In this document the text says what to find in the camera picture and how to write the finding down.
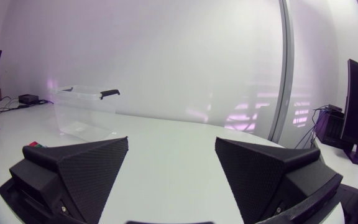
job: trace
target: black container handle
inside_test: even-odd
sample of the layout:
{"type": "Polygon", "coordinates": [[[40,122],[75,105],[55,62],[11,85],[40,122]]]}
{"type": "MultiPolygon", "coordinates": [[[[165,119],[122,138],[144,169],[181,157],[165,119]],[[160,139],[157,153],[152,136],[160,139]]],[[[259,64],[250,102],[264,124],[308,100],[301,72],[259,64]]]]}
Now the black container handle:
{"type": "Polygon", "coordinates": [[[105,97],[105,96],[111,96],[111,95],[114,95],[114,94],[120,95],[118,90],[102,91],[102,92],[100,92],[100,94],[102,94],[102,96],[100,97],[100,100],[103,100],[103,97],[105,97]]]}

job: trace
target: white table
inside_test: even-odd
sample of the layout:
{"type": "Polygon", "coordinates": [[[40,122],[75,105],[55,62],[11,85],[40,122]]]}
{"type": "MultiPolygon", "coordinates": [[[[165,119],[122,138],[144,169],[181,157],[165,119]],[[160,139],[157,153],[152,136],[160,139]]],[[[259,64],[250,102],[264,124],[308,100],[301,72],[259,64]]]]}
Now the white table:
{"type": "Polygon", "coordinates": [[[358,189],[358,165],[353,164],[342,149],[323,144],[318,138],[314,143],[320,149],[326,165],[343,176],[341,183],[358,189]]]}
{"type": "MultiPolygon", "coordinates": [[[[117,114],[116,134],[129,137],[122,164],[100,223],[242,223],[239,209],[214,150],[216,136],[278,146],[240,131],[207,124],[117,114]]],[[[60,133],[53,105],[0,114],[0,186],[32,141],[52,147],[83,143],[60,133]]],[[[326,220],[344,223],[341,205],[326,220]]],[[[0,196],[0,223],[19,223],[0,196]]]]}

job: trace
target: carbon fiber texture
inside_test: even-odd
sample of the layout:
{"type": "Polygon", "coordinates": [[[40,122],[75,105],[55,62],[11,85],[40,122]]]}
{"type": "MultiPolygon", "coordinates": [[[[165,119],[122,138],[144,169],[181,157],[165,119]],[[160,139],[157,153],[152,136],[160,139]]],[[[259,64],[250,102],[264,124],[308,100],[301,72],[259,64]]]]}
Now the carbon fiber texture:
{"type": "Polygon", "coordinates": [[[128,151],[128,140],[67,156],[57,164],[68,193],[87,223],[98,223],[128,151]]]}
{"type": "Polygon", "coordinates": [[[245,224],[258,222],[270,203],[282,175],[284,162],[241,146],[243,142],[219,139],[215,143],[223,171],[245,224]]]}

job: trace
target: power cord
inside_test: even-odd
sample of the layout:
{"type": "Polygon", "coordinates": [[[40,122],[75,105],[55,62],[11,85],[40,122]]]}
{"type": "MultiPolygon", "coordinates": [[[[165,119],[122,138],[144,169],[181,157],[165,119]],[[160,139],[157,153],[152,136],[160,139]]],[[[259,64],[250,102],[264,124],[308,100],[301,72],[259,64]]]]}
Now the power cord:
{"type": "Polygon", "coordinates": [[[12,105],[12,103],[15,103],[13,100],[15,100],[17,98],[13,98],[11,99],[4,107],[0,108],[0,114],[3,113],[3,112],[8,112],[8,111],[12,111],[12,110],[19,110],[19,109],[23,109],[23,108],[30,108],[32,106],[35,106],[35,105],[44,105],[46,103],[51,103],[53,104],[53,102],[51,101],[48,101],[48,100],[38,100],[36,101],[35,103],[31,104],[31,105],[19,105],[15,108],[11,108],[10,106],[12,105]]]}
{"type": "Polygon", "coordinates": [[[294,149],[296,149],[296,148],[299,146],[299,144],[301,144],[301,142],[304,140],[304,138],[310,133],[308,139],[307,139],[306,142],[305,142],[305,145],[302,147],[302,149],[305,148],[307,142],[309,141],[310,137],[312,136],[312,134],[313,134],[314,131],[315,131],[316,123],[318,123],[318,121],[323,117],[323,116],[320,116],[320,117],[317,119],[317,121],[315,122],[315,121],[314,121],[314,116],[316,115],[316,112],[319,111],[319,110],[324,110],[324,113],[327,113],[327,111],[324,109],[324,107],[326,107],[326,106],[328,106],[328,105],[320,106],[319,108],[314,109],[314,113],[313,113],[313,116],[312,116],[312,121],[313,121],[313,124],[314,124],[314,125],[313,125],[313,127],[311,127],[311,129],[309,129],[309,131],[303,136],[303,138],[298,142],[298,144],[295,146],[294,149]]]}

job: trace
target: clear plastic storage container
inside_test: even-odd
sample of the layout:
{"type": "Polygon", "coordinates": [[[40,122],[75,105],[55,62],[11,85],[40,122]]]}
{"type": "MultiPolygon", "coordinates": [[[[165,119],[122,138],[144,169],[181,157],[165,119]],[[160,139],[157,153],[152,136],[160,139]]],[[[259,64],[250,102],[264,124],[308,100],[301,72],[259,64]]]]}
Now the clear plastic storage container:
{"type": "Polygon", "coordinates": [[[85,141],[100,141],[114,131],[115,94],[93,86],[66,86],[51,90],[59,129],[85,141]]]}

